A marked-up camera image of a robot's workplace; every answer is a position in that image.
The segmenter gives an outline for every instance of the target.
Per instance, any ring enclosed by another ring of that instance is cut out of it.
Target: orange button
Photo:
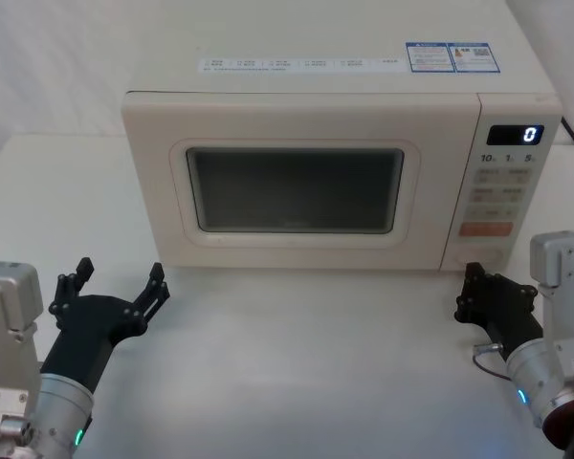
[[[512,230],[513,224],[510,222],[467,222],[461,224],[459,235],[464,237],[505,237],[509,236]]]

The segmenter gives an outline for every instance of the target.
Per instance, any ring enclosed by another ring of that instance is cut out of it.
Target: green led light
[[[75,438],[75,446],[76,447],[78,445],[80,445],[80,442],[83,440],[83,435],[85,435],[85,432],[83,432],[82,429],[79,432],[77,432],[77,438]]]

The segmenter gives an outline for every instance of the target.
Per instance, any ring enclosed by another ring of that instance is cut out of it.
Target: microwave window
[[[393,228],[402,150],[194,147],[186,154],[203,231],[385,234]]]

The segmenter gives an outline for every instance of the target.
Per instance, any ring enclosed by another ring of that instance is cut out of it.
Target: microwave button
[[[512,222],[464,222],[459,229],[459,235],[462,237],[506,237],[512,230]]]
[[[471,203],[492,203],[495,201],[495,190],[493,188],[474,188],[470,195]]]
[[[502,220],[515,220],[519,215],[518,206],[506,206],[502,211]]]
[[[481,205],[469,205],[466,208],[466,214],[464,215],[464,220],[471,221],[498,221],[505,218],[504,207],[503,206],[481,206]]]
[[[501,169],[498,167],[485,167],[479,169],[475,175],[475,184],[477,185],[487,185],[487,184],[499,184],[502,181]]]
[[[520,203],[525,194],[525,188],[519,186],[503,186],[498,191],[498,200],[502,203]]]
[[[503,180],[506,185],[527,185],[532,177],[532,169],[526,167],[514,167],[504,170]]]

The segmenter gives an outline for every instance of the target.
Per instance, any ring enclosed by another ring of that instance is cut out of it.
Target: power cord
[[[562,125],[569,134],[569,136],[572,138],[572,141],[574,142],[574,129],[572,129],[572,126],[569,125],[569,123],[564,117],[562,117]]]
[[[501,374],[499,374],[499,373],[496,373],[496,372],[493,371],[493,370],[490,370],[489,368],[485,368],[484,366],[482,366],[482,365],[480,364],[480,362],[478,361],[477,357],[478,357],[477,355],[472,356],[472,363],[473,363],[474,365],[476,365],[476,367],[477,367],[479,370],[484,371],[485,373],[487,373],[487,374],[489,374],[489,375],[491,375],[491,376],[495,376],[496,378],[502,378],[502,379],[505,380],[505,381],[512,381],[512,380],[511,380],[510,378],[508,378],[506,375],[501,375]]]
[[[492,343],[492,344],[478,344],[476,346],[474,346],[473,348],[473,354],[472,354],[472,363],[474,365],[476,365],[476,368],[478,368],[481,371],[484,371],[485,373],[487,373],[488,375],[491,376],[495,376],[496,378],[501,378],[505,381],[511,381],[510,378],[508,378],[505,375],[502,375],[500,373],[497,373],[493,370],[490,370],[489,368],[485,368],[483,365],[480,364],[480,362],[478,361],[478,357],[482,354],[490,354],[492,352],[501,352],[503,350],[503,346],[501,344],[497,344],[497,343]]]

